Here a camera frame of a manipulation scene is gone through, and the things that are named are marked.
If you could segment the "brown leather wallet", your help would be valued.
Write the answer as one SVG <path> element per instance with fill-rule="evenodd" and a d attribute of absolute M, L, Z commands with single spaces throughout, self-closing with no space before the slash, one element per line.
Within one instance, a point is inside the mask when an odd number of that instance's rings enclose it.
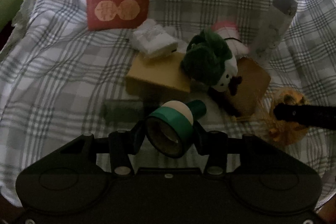
<path fill-rule="evenodd" d="M 250 117 L 266 93 L 271 77 L 265 69 L 247 57 L 238 60 L 238 77 L 241 77 L 241 83 L 237 86 L 237 93 L 228 96 L 228 114 L 237 118 Z"/>

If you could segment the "white tissue pack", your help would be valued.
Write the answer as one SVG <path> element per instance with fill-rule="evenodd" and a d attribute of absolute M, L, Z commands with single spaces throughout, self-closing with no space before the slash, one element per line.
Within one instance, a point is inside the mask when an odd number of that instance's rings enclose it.
<path fill-rule="evenodd" d="M 163 27 L 153 19 L 147 19 L 130 35 L 132 48 L 147 59 L 165 57 L 178 49 L 174 27 Z"/>

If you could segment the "pink white plush toy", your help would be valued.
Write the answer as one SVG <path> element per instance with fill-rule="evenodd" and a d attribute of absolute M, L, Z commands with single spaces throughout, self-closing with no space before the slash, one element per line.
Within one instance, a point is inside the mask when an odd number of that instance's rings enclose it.
<path fill-rule="evenodd" d="M 249 48 L 241 42 L 238 28 L 234 22 L 228 20 L 218 21 L 211 26 L 211 29 L 228 44 L 235 57 L 249 54 Z"/>

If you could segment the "grey white plaid cloth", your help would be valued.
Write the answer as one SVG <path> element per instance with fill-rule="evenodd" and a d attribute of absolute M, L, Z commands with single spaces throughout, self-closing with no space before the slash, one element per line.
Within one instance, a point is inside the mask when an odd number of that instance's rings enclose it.
<path fill-rule="evenodd" d="M 243 43 L 257 34 L 272 0 L 150 0 L 149 17 L 191 39 L 221 19 L 234 20 Z M 280 88 L 310 103 L 335 104 L 335 0 L 296 0 L 298 11 L 266 66 L 265 96 Z M 106 100 L 126 100 L 133 56 L 129 30 L 91 32 L 86 0 L 34 0 L 1 60 L 1 194 L 21 203 L 15 180 L 25 167 L 88 132 L 130 128 L 106 124 Z"/>

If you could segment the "cream wooden egg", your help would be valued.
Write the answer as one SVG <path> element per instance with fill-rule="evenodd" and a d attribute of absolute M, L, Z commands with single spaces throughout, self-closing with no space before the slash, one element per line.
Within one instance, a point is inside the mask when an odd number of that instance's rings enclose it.
<path fill-rule="evenodd" d="M 189 107 L 181 101 L 169 101 L 162 105 L 163 107 L 169 107 L 183 114 L 191 125 L 194 124 L 194 118 Z"/>

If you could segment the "dark green marker pen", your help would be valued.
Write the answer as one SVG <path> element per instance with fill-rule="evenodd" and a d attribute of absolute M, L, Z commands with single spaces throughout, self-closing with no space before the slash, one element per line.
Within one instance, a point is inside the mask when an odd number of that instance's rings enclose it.
<path fill-rule="evenodd" d="M 110 122 L 136 122 L 139 120 L 143 102 L 137 100 L 105 100 L 102 117 Z"/>

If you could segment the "tan cardboard box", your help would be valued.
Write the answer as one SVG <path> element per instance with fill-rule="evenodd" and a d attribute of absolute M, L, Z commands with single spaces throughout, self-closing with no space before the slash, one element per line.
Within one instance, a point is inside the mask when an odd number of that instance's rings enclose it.
<path fill-rule="evenodd" d="M 162 88 L 176 93 L 188 94 L 190 80 L 180 68 L 185 55 L 174 52 L 166 57 L 148 59 L 138 53 L 125 77 L 126 91 L 143 96 L 151 88 Z"/>

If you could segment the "green white plush toy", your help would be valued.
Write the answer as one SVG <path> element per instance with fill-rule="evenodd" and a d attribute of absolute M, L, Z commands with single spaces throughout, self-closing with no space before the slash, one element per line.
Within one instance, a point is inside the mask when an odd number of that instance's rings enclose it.
<path fill-rule="evenodd" d="M 249 49 L 239 39 L 223 38 L 208 28 L 191 39 L 180 67 L 189 79 L 235 96 L 242 83 L 237 57 L 247 53 Z"/>

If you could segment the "green tape roll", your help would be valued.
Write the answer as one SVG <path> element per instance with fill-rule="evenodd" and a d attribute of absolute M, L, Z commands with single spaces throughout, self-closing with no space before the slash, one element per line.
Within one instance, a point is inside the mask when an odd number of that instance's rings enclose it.
<path fill-rule="evenodd" d="M 179 159 L 192 145 L 193 125 L 192 116 L 161 106 L 146 118 L 146 136 L 158 152 Z"/>

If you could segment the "clear bottle with dark cap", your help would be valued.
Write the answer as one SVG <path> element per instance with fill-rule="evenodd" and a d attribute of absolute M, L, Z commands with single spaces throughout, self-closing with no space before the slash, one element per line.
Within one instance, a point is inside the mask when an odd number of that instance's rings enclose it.
<path fill-rule="evenodd" d="M 281 43 L 296 13 L 295 0 L 273 0 L 261 20 L 260 28 L 251 46 L 251 57 L 264 66 L 269 63 L 273 52 Z"/>

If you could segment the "red envelope with gold emblem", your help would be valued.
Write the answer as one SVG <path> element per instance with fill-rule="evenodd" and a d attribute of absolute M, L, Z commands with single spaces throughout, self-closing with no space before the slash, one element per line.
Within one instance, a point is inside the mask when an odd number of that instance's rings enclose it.
<path fill-rule="evenodd" d="M 150 0 L 87 0 L 90 31 L 135 29 L 147 19 Z"/>

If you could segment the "orange yellow plush toy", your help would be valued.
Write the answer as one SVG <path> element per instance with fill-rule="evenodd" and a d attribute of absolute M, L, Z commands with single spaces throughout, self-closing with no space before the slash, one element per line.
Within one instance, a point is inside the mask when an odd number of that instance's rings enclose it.
<path fill-rule="evenodd" d="M 294 120 L 291 108 L 308 104 L 307 98 L 297 90 L 276 90 L 272 94 L 270 109 L 265 116 L 265 139 L 277 147 L 286 147 L 301 141 L 309 127 Z"/>

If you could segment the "dark green cylinder tube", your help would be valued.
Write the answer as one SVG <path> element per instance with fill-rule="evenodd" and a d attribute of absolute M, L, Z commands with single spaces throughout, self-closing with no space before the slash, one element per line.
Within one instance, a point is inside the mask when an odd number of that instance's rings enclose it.
<path fill-rule="evenodd" d="M 196 120 L 201 119 L 207 113 L 207 107 L 205 103 L 201 100 L 193 100 L 188 102 L 186 105 L 190 109 L 193 118 Z"/>

